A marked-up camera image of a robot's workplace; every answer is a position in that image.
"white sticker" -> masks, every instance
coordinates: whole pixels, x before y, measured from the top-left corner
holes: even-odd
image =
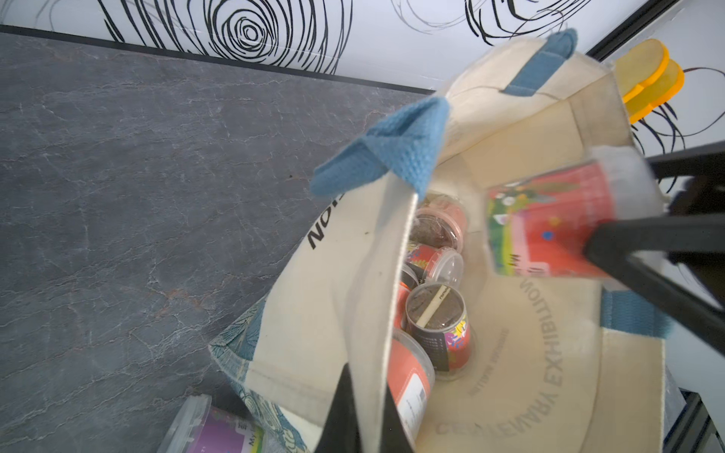
[[[423,422],[423,414],[426,413],[426,389],[423,387],[421,378],[413,373],[407,382],[405,391],[398,401],[398,414],[403,424],[405,432],[410,435],[412,440],[418,435],[418,429]]]

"colorful label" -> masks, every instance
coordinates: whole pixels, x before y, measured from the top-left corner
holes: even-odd
[[[415,439],[426,412],[431,385],[415,355],[396,339],[391,344],[388,386],[405,431]]]
[[[428,332],[408,323],[410,335],[426,350],[436,371],[455,371],[471,358],[471,330],[468,316],[445,332]]]
[[[427,275],[435,267],[440,256],[439,250],[435,247],[412,241],[408,241],[407,252],[406,263],[425,270]]]
[[[489,190],[489,246],[502,275],[599,277],[582,252],[594,229],[615,219],[597,163]]]
[[[471,358],[471,335],[468,329],[468,316],[453,328],[445,333],[446,346],[448,348],[448,368],[457,370],[468,363]]]
[[[253,422],[212,406],[190,453],[260,453],[263,436]]]

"blue patterned fabric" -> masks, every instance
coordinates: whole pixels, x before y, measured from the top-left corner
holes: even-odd
[[[262,297],[238,317],[209,344],[209,351],[219,368],[229,377],[231,386],[244,401],[254,419],[265,429],[266,436],[275,436],[290,453],[310,453],[299,431],[284,416],[277,404],[244,387],[249,363],[260,337],[262,313],[267,296]]]
[[[403,107],[356,138],[315,169],[310,190],[335,196],[372,183],[392,171],[422,199],[443,147],[450,106],[440,97]]]
[[[665,338],[672,319],[634,291],[602,291],[602,327]]]
[[[542,48],[518,71],[503,92],[533,96],[576,49],[576,30],[569,28],[549,36]]]

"black label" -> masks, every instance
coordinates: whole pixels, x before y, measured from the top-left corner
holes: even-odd
[[[425,332],[417,326],[410,326],[410,336],[412,336],[433,362],[433,368],[436,371],[449,371],[448,368],[448,345],[446,345],[446,336],[441,332]]]

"plastic container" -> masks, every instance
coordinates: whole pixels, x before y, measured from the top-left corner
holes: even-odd
[[[405,433],[415,442],[436,373],[428,355],[410,335],[393,329],[388,386]]]
[[[473,351],[463,296],[442,283],[424,283],[410,292],[405,304],[407,331],[430,357],[436,377],[462,375]]]
[[[590,162],[489,189],[488,255],[501,275],[604,278],[583,255],[602,223],[662,215],[650,168],[629,147]]]
[[[418,286],[418,276],[408,265],[403,265],[400,271],[400,280],[398,281],[398,297],[395,307],[395,318],[393,319],[393,327],[397,329],[405,328],[405,301],[410,292]]]
[[[451,247],[463,253],[468,220],[461,203],[448,195],[438,195],[415,212],[410,240],[428,246]]]
[[[426,283],[439,282],[457,288],[463,278],[463,257],[450,247],[435,247],[408,241],[406,264],[420,270]]]
[[[209,395],[190,396],[176,414],[157,453],[262,453],[264,431],[212,406]]]

